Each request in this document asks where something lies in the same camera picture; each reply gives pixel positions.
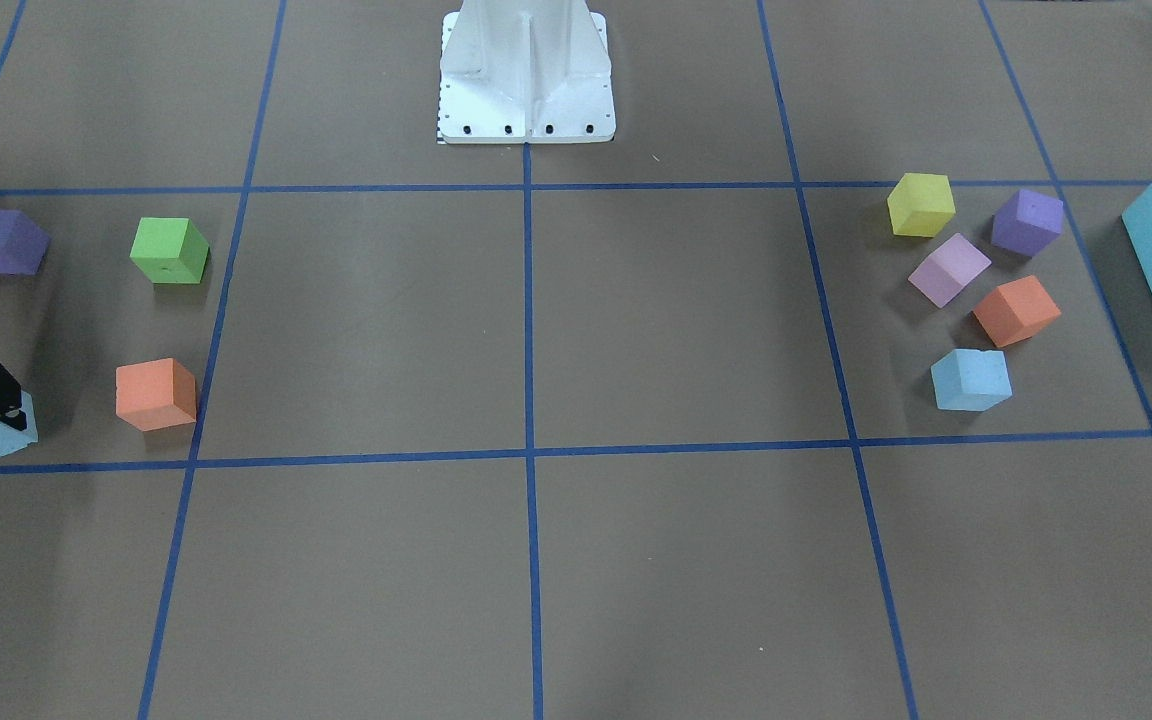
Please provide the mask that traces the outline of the orange foam block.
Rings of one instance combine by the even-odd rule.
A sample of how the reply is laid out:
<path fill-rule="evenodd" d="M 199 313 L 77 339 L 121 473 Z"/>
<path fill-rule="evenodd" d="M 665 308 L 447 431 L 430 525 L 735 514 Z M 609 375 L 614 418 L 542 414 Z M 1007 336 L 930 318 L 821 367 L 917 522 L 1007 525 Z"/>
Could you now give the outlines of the orange foam block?
<path fill-rule="evenodd" d="M 119 366 L 115 414 L 142 432 L 195 424 L 197 381 L 174 357 Z"/>
<path fill-rule="evenodd" d="M 1062 314 L 1036 275 L 996 286 L 973 306 L 972 314 L 996 348 L 1034 338 Z"/>

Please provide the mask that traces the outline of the yellow foam block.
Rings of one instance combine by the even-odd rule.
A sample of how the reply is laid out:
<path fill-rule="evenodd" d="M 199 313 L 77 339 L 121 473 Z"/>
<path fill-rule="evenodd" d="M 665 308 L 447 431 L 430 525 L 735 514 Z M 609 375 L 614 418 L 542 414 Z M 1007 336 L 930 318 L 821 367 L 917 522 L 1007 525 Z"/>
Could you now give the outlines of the yellow foam block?
<path fill-rule="evenodd" d="M 943 174 L 908 172 L 887 200 L 893 234 L 932 238 L 957 214 L 950 179 Z"/>

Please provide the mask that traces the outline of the white pedestal column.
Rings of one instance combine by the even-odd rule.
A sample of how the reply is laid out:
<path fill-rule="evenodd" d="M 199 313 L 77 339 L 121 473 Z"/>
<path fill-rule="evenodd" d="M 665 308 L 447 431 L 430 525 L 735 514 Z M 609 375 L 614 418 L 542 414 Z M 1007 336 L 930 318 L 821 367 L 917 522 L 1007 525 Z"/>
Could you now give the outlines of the white pedestal column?
<path fill-rule="evenodd" d="M 585 1 L 465 1 L 444 15 L 440 41 L 438 141 L 616 136 L 607 20 Z"/>

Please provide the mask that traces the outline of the light pink foam block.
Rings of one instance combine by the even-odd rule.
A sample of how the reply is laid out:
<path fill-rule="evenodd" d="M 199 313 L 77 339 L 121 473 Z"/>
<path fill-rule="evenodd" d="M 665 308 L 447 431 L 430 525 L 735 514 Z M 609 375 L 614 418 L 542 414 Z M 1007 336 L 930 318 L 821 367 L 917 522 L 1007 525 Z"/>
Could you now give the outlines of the light pink foam block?
<path fill-rule="evenodd" d="M 952 234 L 908 278 L 934 306 L 946 306 L 986 272 L 992 262 L 965 234 Z"/>

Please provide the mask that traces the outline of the purple foam block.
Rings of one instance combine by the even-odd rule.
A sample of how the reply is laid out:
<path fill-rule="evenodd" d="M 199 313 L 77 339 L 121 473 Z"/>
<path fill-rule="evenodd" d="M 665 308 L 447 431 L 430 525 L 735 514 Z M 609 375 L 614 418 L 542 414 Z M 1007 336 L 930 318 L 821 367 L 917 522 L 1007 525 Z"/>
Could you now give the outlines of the purple foam block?
<path fill-rule="evenodd" d="M 50 233 L 18 210 L 0 209 L 0 275 L 37 275 Z"/>
<path fill-rule="evenodd" d="M 1064 233 L 1064 200 L 1055 196 L 1020 190 L 1000 210 L 990 233 L 996 249 L 1034 258 Z"/>

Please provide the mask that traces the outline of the green foam block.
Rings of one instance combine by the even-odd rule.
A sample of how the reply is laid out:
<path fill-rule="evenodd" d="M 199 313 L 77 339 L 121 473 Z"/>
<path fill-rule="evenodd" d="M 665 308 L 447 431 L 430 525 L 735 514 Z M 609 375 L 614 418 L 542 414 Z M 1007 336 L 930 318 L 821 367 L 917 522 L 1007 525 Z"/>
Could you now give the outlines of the green foam block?
<path fill-rule="evenodd" d="M 143 217 L 129 259 L 156 285 L 200 285 L 210 242 L 189 218 Z"/>

